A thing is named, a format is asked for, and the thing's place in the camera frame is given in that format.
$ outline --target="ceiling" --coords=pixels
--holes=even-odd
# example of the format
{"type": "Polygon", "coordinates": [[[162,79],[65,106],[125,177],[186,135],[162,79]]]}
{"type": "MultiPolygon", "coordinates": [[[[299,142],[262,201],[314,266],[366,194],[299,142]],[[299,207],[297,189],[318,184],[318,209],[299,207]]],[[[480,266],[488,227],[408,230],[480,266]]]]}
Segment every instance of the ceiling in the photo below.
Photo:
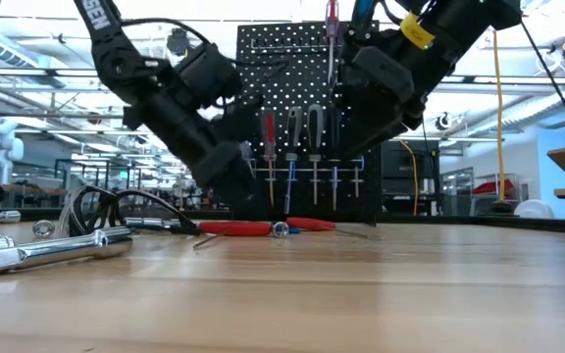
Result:
{"type": "MultiPolygon", "coordinates": [[[[404,15],[402,9],[399,9],[393,0],[387,2],[397,16],[404,15]]],[[[239,25],[321,21],[326,11],[326,0],[115,0],[115,3],[124,19],[166,17],[184,21],[202,32],[211,41],[216,42],[222,53],[229,57],[234,57],[236,30],[239,25]]],[[[530,3],[532,10],[525,18],[525,24],[542,50],[565,37],[565,0],[532,0],[530,3]]],[[[353,4],[352,0],[339,1],[339,14],[342,19],[350,17],[353,4]]],[[[375,19],[381,22],[382,28],[394,27],[380,7],[377,8],[375,19]]],[[[147,55],[164,56],[167,55],[165,44],[171,29],[170,25],[141,25],[128,27],[126,33],[139,51],[147,55]]],[[[92,69],[88,33],[79,19],[72,0],[2,0],[0,36],[10,39],[27,52],[55,58],[68,68],[92,69]]],[[[498,42],[500,69],[503,76],[541,76],[536,63],[536,55],[519,26],[501,31],[498,34],[498,42]]],[[[491,31],[489,30],[459,62],[455,74],[493,76],[494,60],[490,43],[491,31]]],[[[555,74],[565,76],[565,63],[563,68],[557,67],[555,74]]],[[[60,107],[59,113],[63,116],[89,113],[121,114],[121,107],[124,106],[124,103],[108,92],[96,77],[68,78],[67,86],[60,90],[21,82],[9,77],[0,77],[0,87],[35,101],[39,106],[60,107]]],[[[497,107],[493,85],[483,91],[476,91],[476,93],[464,92],[463,89],[451,91],[447,87],[448,85],[441,85],[429,97],[425,126],[429,134],[446,134],[446,131],[438,131],[435,127],[436,117],[444,113],[455,119],[458,117],[461,122],[459,126],[467,124],[472,126],[487,118],[497,107]]],[[[552,93],[552,90],[545,89],[535,94],[530,92],[529,87],[525,89],[517,87],[512,89],[510,94],[506,94],[504,102],[510,106],[532,95],[544,96],[552,93]]],[[[10,97],[0,92],[0,104],[6,103],[6,100],[10,100],[10,97]]],[[[6,104],[9,104],[4,107],[6,109],[44,113],[44,110],[39,107],[28,106],[27,103],[20,103],[17,99],[12,99],[6,104]]],[[[212,118],[219,113],[215,109],[209,109],[203,112],[203,115],[212,118]]],[[[110,130],[121,127],[118,120],[103,120],[100,126],[85,120],[69,119],[49,121],[49,124],[57,128],[110,130]]],[[[449,133],[459,135],[463,134],[462,130],[461,127],[453,127],[449,133]]],[[[412,131],[410,133],[419,134],[421,132],[412,131]]],[[[98,140],[96,136],[81,137],[80,140],[85,138],[90,138],[91,142],[118,145],[117,136],[101,136],[101,140],[98,140]]],[[[125,145],[124,139],[132,139],[132,137],[122,138],[119,141],[120,149],[127,149],[129,152],[144,149],[145,143],[125,145]]],[[[148,144],[155,146],[154,153],[167,153],[163,144],[154,136],[145,136],[145,139],[148,144]]]]}

